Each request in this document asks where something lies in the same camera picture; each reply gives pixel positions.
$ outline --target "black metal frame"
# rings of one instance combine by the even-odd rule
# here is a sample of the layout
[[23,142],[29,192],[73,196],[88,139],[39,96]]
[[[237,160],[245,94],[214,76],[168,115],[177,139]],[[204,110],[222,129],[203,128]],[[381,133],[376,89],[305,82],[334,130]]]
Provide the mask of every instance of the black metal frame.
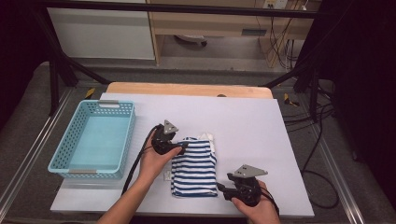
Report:
[[75,8],[75,9],[95,9],[95,10],[117,10],[117,11],[147,11],[147,12],[172,12],[172,13],[194,13],[194,14],[219,14],[238,16],[260,16],[260,17],[283,17],[283,18],[306,18],[317,19],[328,17],[329,14],[316,11],[301,10],[275,10],[265,8],[247,7],[207,7],[207,6],[184,6],[165,4],[138,4],[138,3],[115,3],[115,2],[86,2],[86,1],[64,1],[64,0],[35,0],[25,1],[31,9],[36,22],[39,24],[42,33],[49,44],[49,67],[51,75],[51,111],[52,115],[59,105],[58,74],[63,79],[66,86],[76,86],[78,79],[72,68],[75,68],[85,75],[92,77],[102,84],[109,84],[111,81],[100,77],[83,65],[69,58],[62,50],[56,34],[51,29],[51,24],[43,18],[43,10],[48,7],[55,8]]

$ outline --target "white tabletop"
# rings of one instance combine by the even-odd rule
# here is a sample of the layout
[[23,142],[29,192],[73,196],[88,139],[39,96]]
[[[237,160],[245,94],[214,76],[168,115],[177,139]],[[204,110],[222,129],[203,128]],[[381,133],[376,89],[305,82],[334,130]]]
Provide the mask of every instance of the white tabletop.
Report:
[[[258,176],[274,196],[282,217],[312,217],[304,182],[276,100],[104,93],[103,100],[131,100],[136,121],[121,180],[65,179],[52,204],[56,212],[105,212],[119,197],[125,178],[149,130],[165,119],[179,128],[174,142],[212,133],[215,138],[217,181],[232,188],[227,173],[242,164],[268,171]],[[163,172],[170,170],[170,163]],[[137,210],[141,215],[241,217],[222,192],[216,198],[173,197],[170,181],[157,177]]]

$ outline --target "white cabinet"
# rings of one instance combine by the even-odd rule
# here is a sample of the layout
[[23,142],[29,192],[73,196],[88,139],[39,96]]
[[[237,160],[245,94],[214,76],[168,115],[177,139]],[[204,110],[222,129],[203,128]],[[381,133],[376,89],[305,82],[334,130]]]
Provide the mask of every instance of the white cabinet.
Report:
[[49,8],[49,15],[70,57],[154,60],[147,12]]

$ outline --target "basket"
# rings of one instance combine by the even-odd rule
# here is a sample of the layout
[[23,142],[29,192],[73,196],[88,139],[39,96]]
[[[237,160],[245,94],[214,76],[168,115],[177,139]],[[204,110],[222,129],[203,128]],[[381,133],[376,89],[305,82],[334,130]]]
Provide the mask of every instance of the basket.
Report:
[[49,171],[64,178],[121,178],[134,119],[133,102],[81,101]]

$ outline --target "striped shirt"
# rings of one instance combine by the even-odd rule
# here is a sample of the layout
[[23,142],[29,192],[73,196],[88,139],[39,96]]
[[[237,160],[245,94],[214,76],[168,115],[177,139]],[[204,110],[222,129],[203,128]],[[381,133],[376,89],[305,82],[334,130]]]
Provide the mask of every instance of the striped shirt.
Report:
[[177,197],[217,197],[216,157],[209,140],[187,137],[184,155],[172,159],[171,191]]

